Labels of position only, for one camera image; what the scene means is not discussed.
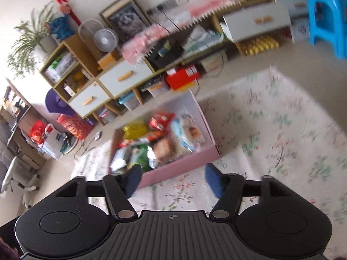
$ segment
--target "tile floor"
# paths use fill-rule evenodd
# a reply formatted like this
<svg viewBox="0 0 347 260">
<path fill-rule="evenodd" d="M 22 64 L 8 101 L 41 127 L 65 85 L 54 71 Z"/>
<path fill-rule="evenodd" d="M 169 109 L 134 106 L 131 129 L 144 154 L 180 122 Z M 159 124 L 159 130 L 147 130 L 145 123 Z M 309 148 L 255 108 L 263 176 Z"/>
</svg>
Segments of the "tile floor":
<svg viewBox="0 0 347 260">
<path fill-rule="evenodd" d="M 219 77 L 199 80 L 200 90 L 197 99 L 200 101 L 207 96 L 210 90 L 271 65 L 276 66 L 281 73 L 302 86 L 328 111 L 342 129 L 347 131 L 347 109 L 345 108 L 347 106 L 347 61 L 334 58 L 333 49 L 325 42 L 319 42 L 316 46 L 312 46 L 306 41 L 295 45 L 286 43 L 277 50 L 257 56 L 235 56 L 225 64 Z M 91 143 L 90 147 L 104 143 L 111 138 L 115 128 L 175 96 L 176 93 L 170 92 L 157 100 L 151 99 L 134 112 L 125 113 L 105 127 L 96 126 L 88 136 L 87 142 L 101 130 L 102 138 Z M 48 161 L 40 170 L 41 189 L 34 197 L 34 204 L 69 180 L 74 167 L 76 150 L 77 148 L 59 161 Z"/>
</svg>

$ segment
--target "metal screw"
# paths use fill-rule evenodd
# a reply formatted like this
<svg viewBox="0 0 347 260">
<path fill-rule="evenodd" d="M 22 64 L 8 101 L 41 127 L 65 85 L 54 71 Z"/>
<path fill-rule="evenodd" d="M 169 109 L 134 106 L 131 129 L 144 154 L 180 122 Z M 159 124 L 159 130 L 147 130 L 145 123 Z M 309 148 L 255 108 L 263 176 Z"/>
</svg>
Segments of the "metal screw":
<svg viewBox="0 0 347 260">
<path fill-rule="evenodd" d="M 224 218 L 227 218 L 229 216 L 229 213 L 228 213 L 228 211 L 225 211 L 225 210 L 216 210 L 212 213 L 212 216 L 214 218 L 224 219 Z"/>
<path fill-rule="evenodd" d="M 135 213 L 131 210 L 122 210 L 119 211 L 117 215 L 119 218 L 127 219 L 133 217 Z"/>
</svg>

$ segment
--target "ribbed black surface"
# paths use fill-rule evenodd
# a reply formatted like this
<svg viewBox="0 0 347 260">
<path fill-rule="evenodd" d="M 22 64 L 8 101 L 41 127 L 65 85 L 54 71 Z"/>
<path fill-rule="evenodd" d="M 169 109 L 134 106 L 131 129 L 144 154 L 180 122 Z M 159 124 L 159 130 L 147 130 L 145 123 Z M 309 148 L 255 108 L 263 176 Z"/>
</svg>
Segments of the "ribbed black surface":
<svg viewBox="0 0 347 260">
<path fill-rule="evenodd" d="M 203 212 L 151 212 L 118 224 L 94 251 L 74 260 L 269 260 L 246 247 L 231 227 Z M 321 255 L 311 260 L 325 259 Z M 40 260 L 26 256 L 24 260 Z"/>
</svg>

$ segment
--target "tablecloth floral pattern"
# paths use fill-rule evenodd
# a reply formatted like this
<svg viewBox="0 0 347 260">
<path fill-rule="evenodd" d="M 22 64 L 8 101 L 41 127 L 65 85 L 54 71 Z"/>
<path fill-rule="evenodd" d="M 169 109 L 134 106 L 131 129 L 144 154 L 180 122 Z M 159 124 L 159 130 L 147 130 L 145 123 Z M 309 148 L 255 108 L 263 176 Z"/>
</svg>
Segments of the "tablecloth floral pattern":
<svg viewBox="0 0 347 260">
<path fill-rule="evenodd" d="M 347 137 L 326 111 L 275 68 L 219 88 L 199 104 L 222 154 L 214 164 L 250 180 L 279 179 L 330 218 L 333 234 L 325 256 L 347 257 Z M 101 179 L 107 169 L 93 165 L 105 159 L 109 146 L 82 158 L 72 177 Z M 242 210 L 256 200 L 245 198 Z M 104 201 L 91 202 L 105 210 Z M 201 167 L 137 190 L 130 202 L 139 213 L 202 209 L 208 214 L 216 198 Z"/>
</svg>

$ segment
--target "pink cardboard box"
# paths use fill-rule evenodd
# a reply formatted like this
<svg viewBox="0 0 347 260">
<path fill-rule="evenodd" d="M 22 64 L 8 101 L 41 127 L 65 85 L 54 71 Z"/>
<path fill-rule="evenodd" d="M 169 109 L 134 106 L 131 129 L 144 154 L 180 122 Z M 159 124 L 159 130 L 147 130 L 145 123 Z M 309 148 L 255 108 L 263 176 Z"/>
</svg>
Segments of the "pink cardboard box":
<svg viewBox="0 0 347 260">
<path fill-rule="evenodd" d="M 155 111 L 165 113 L 182 113 L 184 111 L 189 111 L 193 115 L 201 133 L 204 135 L 207 144 L 198 152 L 188 154 L 177 161 L 168 163 L 155 170 L 144 173 L 142 175 L 142 179 L 140 185 L 138 186 L 138 189 L 146 187 L 150 184 L 159 183 L 172 177 L 182 175 L 188 171 L 204 166 L 205 164 L 213 162 L 220 158 L 219 150 L 216 146 L 216 142 L 214 141 L 213 135 L 206 121 L 206 118 L 202 113 L 200 106 L 191 91 L 188 91 L 183 95 L 161 105 L 156 110 L 150 111 L 146 115 L 137 118 L 136 120 L 143 120 L 147 123 L 149 122 L 153 112 Z M 118 150 L 118 145 L 119 142 L 122 140 L 122 136 L 123 130 L 117 129 L 115 131 L 112 141 L 109 166 L 111 165 L 116 151 Z"/>
</svg>

